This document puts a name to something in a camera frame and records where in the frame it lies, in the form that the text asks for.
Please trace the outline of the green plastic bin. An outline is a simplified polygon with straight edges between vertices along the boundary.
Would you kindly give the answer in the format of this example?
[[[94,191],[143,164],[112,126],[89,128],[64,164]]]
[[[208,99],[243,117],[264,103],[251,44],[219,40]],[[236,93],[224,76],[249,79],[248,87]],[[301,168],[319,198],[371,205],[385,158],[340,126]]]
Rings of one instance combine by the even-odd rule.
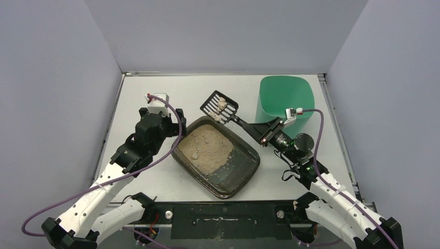
[[[287,108],[315,108],[310,84],[295,76],[267,76],[260,81],[255,122],[286,119]]]

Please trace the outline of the black slotted litter scoop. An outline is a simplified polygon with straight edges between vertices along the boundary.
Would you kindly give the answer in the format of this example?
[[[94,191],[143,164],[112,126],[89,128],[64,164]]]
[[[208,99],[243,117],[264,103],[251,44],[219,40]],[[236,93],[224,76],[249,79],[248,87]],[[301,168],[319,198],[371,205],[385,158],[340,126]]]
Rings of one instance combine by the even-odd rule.
[[[200,110],[217,123],[234,122],[241,127],[247,126],[248,123],[237,116],[238,108],[237,102],[217,90],[200,106]]]

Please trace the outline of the litter clumps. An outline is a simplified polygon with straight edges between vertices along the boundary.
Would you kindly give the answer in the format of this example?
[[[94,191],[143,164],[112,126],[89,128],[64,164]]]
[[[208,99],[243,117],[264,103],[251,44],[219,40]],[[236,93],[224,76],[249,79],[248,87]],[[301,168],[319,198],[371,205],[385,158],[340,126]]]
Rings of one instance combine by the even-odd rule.
[[[227,105],[228,104],[223,97],[214,97],[208,102],[208,115],[216,122],[225,122],[227,117],[223,114],[223,111]]]

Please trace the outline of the dark plastic litter tray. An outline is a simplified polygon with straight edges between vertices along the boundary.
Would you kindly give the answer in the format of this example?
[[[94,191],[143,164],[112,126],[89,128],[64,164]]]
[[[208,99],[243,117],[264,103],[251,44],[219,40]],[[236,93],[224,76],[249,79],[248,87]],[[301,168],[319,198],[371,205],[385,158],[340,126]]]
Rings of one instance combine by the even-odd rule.
[[[178,147],[172,153],[172,157],[188,174],[217,198],[229,199],[253,177],[260,165],[260,156],[245,140],[227,127],[215,123],[209,117],[200,117],[191,123],[188,127],[188,135],[202,125],[212,125],[232,142],[235,148],[227,163],[214,171],[213,174],[205,175],[191,164]]]

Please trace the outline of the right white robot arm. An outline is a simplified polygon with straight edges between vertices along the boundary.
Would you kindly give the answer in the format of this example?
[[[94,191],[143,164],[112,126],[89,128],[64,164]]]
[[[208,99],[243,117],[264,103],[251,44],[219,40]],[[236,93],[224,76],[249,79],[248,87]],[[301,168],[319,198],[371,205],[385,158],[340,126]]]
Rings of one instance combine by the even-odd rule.
[[[290,137],[280,118],[237,123],[261,146],[272,145],[274,153],[288,164],[288,172],[307,189],[293,202],[299,217],[322,225],[351,248],[404,248],[399,222],[384,218],[347,191],[317,160],[318,142],[310,135]]]

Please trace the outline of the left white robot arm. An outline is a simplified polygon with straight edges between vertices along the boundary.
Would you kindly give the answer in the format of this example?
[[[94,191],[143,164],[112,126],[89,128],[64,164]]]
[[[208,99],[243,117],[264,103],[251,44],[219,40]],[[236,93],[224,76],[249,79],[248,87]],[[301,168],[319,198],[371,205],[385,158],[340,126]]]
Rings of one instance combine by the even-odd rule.
[[[125,225],[140,220],[154,209],[154,201],[142,192],[105,214],[102,211],[116,195],[131,183],[143,169],[154,164],[168,137],[181,139],[186,134],[186,119],[182,109],[173,110],[173,123],[167,108],[139,110],[141,119],[135,132],[117,148],[109,163],[89,191],[57,218],[49,217],[42,230],[54,248],[97,248],[107,237]]]

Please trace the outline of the beige cat litter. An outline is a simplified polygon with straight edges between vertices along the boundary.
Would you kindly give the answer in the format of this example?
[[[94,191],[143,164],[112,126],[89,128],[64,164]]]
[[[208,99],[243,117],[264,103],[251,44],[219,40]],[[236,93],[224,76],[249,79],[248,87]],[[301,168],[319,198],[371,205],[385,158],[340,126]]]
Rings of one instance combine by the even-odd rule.
[[[234,148],[228,138],[209,124],[196,128],[178,146],[191,164],[205,175],[225,165]]]

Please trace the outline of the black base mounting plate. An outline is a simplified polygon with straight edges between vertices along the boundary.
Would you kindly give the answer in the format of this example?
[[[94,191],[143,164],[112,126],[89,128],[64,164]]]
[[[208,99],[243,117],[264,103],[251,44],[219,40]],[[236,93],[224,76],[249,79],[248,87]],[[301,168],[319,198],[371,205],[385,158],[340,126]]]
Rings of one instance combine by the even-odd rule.
[[[133,225],[145,231],[168,226],[172,239],[311,240],[318,231],[294,212],[291,200],[156,202]]]

